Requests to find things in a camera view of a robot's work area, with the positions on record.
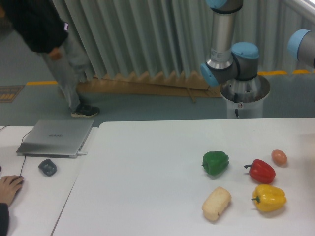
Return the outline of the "operator hand on mouse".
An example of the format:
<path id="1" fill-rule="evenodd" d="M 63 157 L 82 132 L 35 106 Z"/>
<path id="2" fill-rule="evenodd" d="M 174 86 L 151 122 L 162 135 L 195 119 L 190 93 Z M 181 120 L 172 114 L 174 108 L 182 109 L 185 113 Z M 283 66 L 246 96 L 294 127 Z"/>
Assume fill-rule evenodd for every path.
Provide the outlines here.
<path id="1" fill-rule="evenodd" d="M 0 202 L 5 203 L 8 207 L 12 204 L 17 193 L 14 179 L 19 176 L 3 176 L 0 179 Z"/>

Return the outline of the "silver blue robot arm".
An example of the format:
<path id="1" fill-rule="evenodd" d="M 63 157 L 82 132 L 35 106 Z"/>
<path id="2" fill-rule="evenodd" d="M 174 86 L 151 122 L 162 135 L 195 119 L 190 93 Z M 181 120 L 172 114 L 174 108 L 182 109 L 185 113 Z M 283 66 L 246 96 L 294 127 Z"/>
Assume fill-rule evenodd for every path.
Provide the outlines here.
<path id="1" fill-rule="evenodd" d="M 236 13 L 241 0 L 208 0 L 213 11 L 211 53 L 200 71 L 208 85 L 215 87 L 230 79 L 248 81 L 257 76 L 259 50 L 248 42 L 232 44 Z M 298 61 L 315 66 L 315 34 L 307 29 L 296 31 L 289 39 L 287 49 Z"/>

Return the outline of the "operator black sleeve forearm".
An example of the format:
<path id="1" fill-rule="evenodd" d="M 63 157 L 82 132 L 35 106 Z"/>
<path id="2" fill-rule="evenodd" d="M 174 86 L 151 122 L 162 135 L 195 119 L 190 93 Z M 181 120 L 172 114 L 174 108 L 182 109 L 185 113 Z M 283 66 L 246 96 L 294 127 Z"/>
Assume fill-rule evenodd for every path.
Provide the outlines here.
<path id="1" fill-rule="evenodd" d="M 9 227 L 9 210 L 5 203 L 0 204 L 0 236 L 6 236 Z"/>

